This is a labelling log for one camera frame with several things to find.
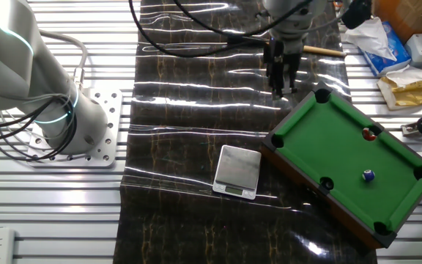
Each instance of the kitchen scale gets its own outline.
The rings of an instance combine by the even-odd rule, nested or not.
[[[212,190],[245,199],[255,199],[262,154],[224,145]]]

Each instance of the blue ball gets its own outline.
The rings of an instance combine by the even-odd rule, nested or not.
[[[363,179],[368,183],[371,182],[375,178],[375,174],[370,169],[364,171]]]

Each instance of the white robotic arm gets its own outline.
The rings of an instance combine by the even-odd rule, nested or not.
[[[75,82],[42,41],[32,9],[25,0],[0,1],[0,110],[18,107],[28,114],[49,99],[30,101],[49,94],[70,98],[77,129],[64,154],[81,154],[94,148],[107,129],[102,107],[77,89]],[[49,145],[57,147],[68,125],[67,110],[53,102],[36,122]]]

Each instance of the metal bracket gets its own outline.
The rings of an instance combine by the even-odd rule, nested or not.
[[[119,89],[83,89],[85,96],[98,102],[107,115],[107,130],[104,137],[91,151],[81,155],[57,155],[53,160],[27,162],[34,168],[105,168],[113,166],[116,157],[116,142],[118,138],[120,115],[122,110],[122,92]],[[34,126],[34,133],[42,135],[42,129]],[[30,146],[36,148],[50,148],[46,140],[32,135]],[[43,156],[46,151],[29,148],[29,155]]]

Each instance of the robotic arm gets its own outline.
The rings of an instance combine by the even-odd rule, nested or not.
[[[280,18],[303,0],[264,0],[270,22]],[[271,39],[264,50],[264,60],[267,64],[267,76],[270,86],[276,95],[283,96],[282,90],[296,92],[295,78],[299,69],[304,42],[311,29],[312,21],[325,11],[326,0],[313,0],[299,12],[270,29]],[[370,0],[343,0],[344,7],[349,7],[342,18],[329,23],[343,20],[347,28],[354,29],[371,17]]]
[[[78,75],[84,72],[76,70]],[[0,0],[0,110],[17,107],[28,114],[47,103],[49,95],[65,95],[73,105],[77,128],[63,153],[86,153],[103,138],[107,117],[80,91],[81,79],[76,85],[48,50],[25,0]],[[56,136],[70,125],[68,114],[62,103],[54,101],[35,120],[44,136],[53,138],[48,142],[53,148],[64,139]]]

